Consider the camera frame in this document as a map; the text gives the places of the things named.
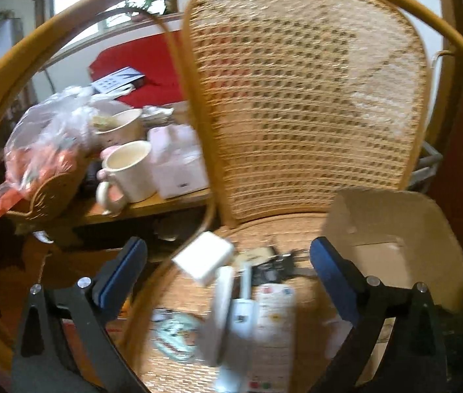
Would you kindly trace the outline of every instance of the white mug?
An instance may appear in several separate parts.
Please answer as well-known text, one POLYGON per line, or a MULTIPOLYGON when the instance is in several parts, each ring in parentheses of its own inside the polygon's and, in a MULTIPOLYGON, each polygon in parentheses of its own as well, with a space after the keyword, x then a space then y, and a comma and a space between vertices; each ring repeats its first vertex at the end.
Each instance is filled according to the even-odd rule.
POLYGON ((102 163, 107 181, 97 187, 97 202, 106 210, 118 213, 129 202, 140 202, 156 191, 150 167, 151 144, 137 140, 123 144, 102 163), (110 184, 123 194, 116 202, 109 197, 110 184))
MULTIPOLYGON (((109 103, 127 106, 117 101, 109 103)), ((141 109, 128 109, 113 115, 119 126, 111 130, 97 131, 95 133, 102 145, 102 149, 142 139, 144 131, 140 115, 142 115, 141 109)))

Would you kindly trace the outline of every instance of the wicker basket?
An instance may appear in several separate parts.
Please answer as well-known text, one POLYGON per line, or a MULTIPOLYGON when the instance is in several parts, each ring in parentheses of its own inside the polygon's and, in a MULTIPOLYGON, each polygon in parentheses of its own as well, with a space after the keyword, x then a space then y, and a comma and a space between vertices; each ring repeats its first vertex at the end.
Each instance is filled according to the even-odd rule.
POLYGON ((41 223, 59 216, 75 197, 86 171, 89 159, 77 158, 77 167, 73 171, 58 174, 47 180, 31 199, 29 211, 8 211, 6 215, 16 223, 36 221, 41 223))

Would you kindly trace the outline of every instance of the red cushion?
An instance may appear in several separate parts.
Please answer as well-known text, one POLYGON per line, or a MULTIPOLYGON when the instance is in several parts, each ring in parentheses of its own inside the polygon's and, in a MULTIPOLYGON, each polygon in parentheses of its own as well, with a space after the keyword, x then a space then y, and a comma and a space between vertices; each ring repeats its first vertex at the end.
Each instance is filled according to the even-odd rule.
MULTIPOLYGON (((180 31, 173 31, 173 36, 179 41, 180 31)), ((163 34, 150 35, 103 50, 89 66, 89 72, 95 81, 126 66, 142 72, 146 81, 144 86, 120 97, 121 102, 142 107, 185 100, 163 34)))

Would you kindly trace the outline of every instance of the remote control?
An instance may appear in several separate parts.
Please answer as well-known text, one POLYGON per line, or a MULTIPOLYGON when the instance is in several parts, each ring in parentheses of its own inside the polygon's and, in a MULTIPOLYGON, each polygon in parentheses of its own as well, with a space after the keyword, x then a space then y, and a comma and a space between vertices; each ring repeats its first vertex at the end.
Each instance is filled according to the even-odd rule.
POLYGON ((293 364, 295 290, 280 283, 261 285, 257 303, 251 365, 242 392, 285 393, 293 364))
POLYGON ((234 280, 235 270, 233 267, 223 266, 217 269, 211 310, 197 339, 201 358, 208 366, 217 366, 219 360, 220 345, 228 320, 234 280))
POLYGON ((215 390, 238 393, 244 384, 250 364, 253 328, 257 320, 257 303, 251 297, 251 265, 244 264, 240 278, 240 299, 231 302, 228 337, 215 390))

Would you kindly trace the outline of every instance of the woven chair seat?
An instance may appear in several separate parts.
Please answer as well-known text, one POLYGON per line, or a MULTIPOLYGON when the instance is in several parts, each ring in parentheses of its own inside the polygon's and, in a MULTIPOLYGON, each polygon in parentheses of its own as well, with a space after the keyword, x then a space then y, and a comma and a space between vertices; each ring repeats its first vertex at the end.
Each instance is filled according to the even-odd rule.
MULTIPOLYGON (((237 229, 222 228, 215 233, 232 241, 239 252, 265 246, 267 237, 274 240, 280 252, 308 248, 320 235, 325 215, 294 214, 275 216, 244 224, 237 229)), ((309 262, 299 262, 302 267, 309 262)), ((287 282, 296 290, 295 359, 291 392, 306 392, 326 368, 327 338, 333 326, 327 323, 336 310, 320 281, 314 278, 294 278, 287 282)), ((209 311, 213 286, 201 288, 186 275, 177 272, 159 299, 158 307, 175 309, 204 317, 209 311)), ((136 373, 151 391, 166 393, 214 392, 218 369, 199 363, 180 364, 153 347, 148 331, 136 373)))

